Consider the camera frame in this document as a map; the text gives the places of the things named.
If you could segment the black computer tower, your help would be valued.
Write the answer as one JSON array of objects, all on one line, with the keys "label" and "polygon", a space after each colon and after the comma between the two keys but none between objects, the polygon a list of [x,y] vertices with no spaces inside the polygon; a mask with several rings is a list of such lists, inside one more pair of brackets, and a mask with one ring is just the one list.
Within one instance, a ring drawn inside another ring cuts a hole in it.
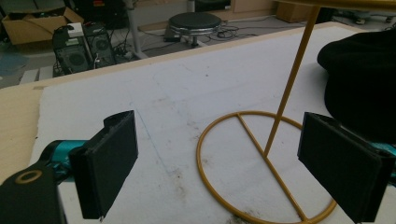
[{"label": "black computer tower", "polygon": [[102,68],[116,63],[111,41],[102,23],[87,22],[83,25],[94,68]]},{"label": "black computer tower", "polygon": [[52,46],[56,61],[64,75],[87,71],[91,68],[91,58],[86,48],[85,37],[70,37],[67,25],[54,31]]}]

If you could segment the round black stool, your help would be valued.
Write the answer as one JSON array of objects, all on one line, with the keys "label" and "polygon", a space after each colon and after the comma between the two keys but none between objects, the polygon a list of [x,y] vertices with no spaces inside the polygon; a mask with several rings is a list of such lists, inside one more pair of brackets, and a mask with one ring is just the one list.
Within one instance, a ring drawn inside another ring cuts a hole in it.
[{"label": "round black stool", "polygon": [[173,32],[191,38],[193,48],[198,46],[200,35],[210,35],[217,32],[221,24],[221,18],[205,12],[185,12],[168,20],[169,28]]}]

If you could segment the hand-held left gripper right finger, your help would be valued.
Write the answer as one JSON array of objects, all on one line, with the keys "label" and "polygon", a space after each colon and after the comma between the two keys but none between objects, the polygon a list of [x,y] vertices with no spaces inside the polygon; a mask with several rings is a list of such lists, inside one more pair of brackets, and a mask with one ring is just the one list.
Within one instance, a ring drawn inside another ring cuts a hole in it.
[{"label": "hand-held left gripper right finger", "polygon": [[396,164],[387,144],[374,144],[336,120],[304,114],[298,159],[355,223],[375,221]]}]

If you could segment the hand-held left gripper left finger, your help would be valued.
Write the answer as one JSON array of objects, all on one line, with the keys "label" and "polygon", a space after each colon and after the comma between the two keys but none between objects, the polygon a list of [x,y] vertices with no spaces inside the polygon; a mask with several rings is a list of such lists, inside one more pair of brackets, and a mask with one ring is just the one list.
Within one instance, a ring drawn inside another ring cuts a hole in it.
[{"label": "hand-held left gripper left finger", "polygon": [[138,157],[134,111],[104,119],[104,128],[68,156],[83,218],[105,217]]}]

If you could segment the white table leg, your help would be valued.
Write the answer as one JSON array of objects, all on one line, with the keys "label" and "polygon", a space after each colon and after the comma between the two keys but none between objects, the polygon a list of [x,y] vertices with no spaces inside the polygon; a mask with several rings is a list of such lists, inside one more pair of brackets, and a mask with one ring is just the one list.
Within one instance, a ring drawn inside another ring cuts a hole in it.
[{"label": "white table leg", "polygon": [[124,2],[125,8],[126,8],[128,21],[129,21],[129,28],[130,28],[130,32],[132,34],[133,46],[134,46],[134,56],[140,60],[147,59],[148,56],[141,49],[139,33],[138,33],[137,25],[135,24],[135,19],[134,19],[135,4],[137,3],[138,0],[122,0],[122,1]]}]

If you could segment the black hat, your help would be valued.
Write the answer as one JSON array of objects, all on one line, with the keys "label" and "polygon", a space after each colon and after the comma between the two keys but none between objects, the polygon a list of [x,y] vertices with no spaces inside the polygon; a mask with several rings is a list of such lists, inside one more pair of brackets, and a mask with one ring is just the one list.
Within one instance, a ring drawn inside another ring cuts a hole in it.
[{"label": "black hat", "polygon": [[396,29],[329,43],[317,61],[329,74],[324,101],[332,117],[369,139],[396,143]]}]

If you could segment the small cardboard box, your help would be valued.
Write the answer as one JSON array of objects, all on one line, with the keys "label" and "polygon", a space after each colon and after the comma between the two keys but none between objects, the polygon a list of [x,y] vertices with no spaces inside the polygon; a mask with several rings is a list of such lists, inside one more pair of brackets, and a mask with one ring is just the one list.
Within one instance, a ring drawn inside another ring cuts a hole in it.
[{"label": "small cardboard box", "polygon": [[309,16],[311,7],[279,2],[276,17],[285,22],[305,21]]}]

